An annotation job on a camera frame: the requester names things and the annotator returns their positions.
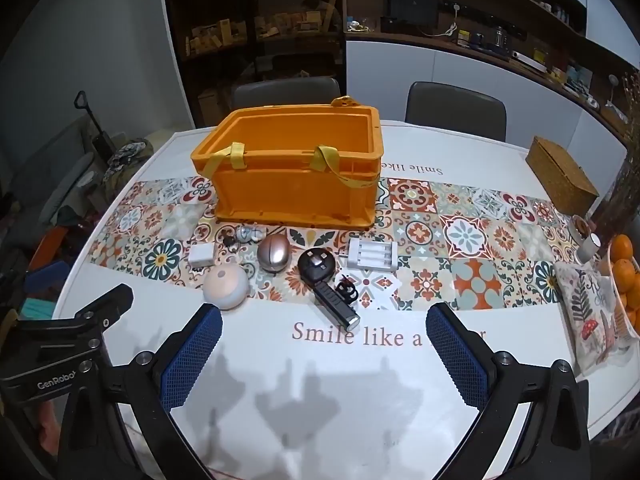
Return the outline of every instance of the white tabletop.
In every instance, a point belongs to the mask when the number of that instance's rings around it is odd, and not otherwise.
[[[190,154],[209,131],[175,134],[129,186],[135,180],[195,176]],[[548,198],[524,160],[527,150],[395,121],[383,121],[383,140],[383,176]],[[71,317],[117,284],[130,285],[132,309],[105,332],[113,364],[124,364],[180,330],[202,303],[202,293],[85,263],[93,239],[72,269],[54,316]],[[508,350],[524,364],[549,366],[559,358],[575,363],[559,304],[458,315],[466,327],[483,332],[494,351]],[[331,329],[308,305],[248,299],[223,314],[222,339],[185,405],[172,410],[217,478],[430,479],[437,473],[477,410],[464,404],[431,347],[423,312],[366,310],[361,316],[359,332],[347,345],[299,338],[301,329]],[[402,334],[401,345],[364,344],[365,327],[392,333],[391,340]],[[590,437],[640,390],[638,353],[637,345],[618,352],[587,374]],[[504,469],[526,411],[520,406],[516,412],[488,477]],[[122,412],[135,430],[130,408]],[[140,440],[134,442],[144,452]]]

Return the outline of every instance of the floral printed bag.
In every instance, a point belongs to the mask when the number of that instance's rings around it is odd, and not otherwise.
[[[554,269],[574,332],[575,356],[584,372],[603,362],[616,344],[615,294],[607,276],[564,263]]]

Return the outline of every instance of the white small box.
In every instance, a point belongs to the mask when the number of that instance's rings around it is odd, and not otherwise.
[[[398,243],[372,242],[353,237],[349,240],[347,267],[394,272],[398,270]]]
[[[193,244],[189,249],[189,265],[191,269],[210,267],[215,263],[215,244]]]

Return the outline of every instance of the gray couch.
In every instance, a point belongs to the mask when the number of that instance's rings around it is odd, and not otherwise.
[[[9,192],[20,213],[2,241],[2,249],[34,250],[76,181],[94,161],[90,139],[96,134],[89,116],[71,123],[16,171]]]

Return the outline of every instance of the crate handle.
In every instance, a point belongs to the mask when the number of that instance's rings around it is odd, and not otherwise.
[[[244,163],[244,144],[242,142],[232,142],[231,146],[227,146],[224,150],[215,152],[209,157],[207,165],[204,167],[204,170],[202,170],[201,175],[211,180],[218,166],[227,155],[231,160],[231,167],[234,170],[244,170],[244,168],[246,168],[246,164]]]
[[[356,180],[342,176],[340,174],[340,154],[332,146],[317,146],[309,167],[315,171],[324,171],[328,167],[346,186],[354,189],[375,186],[380,179],[380,176],[375,180]]]
[[[331,106],[341,107],[341,106],[361,106],[361,105],[353,97],[345,95],[343,97],[337,97],[333,101],[331,101]]]

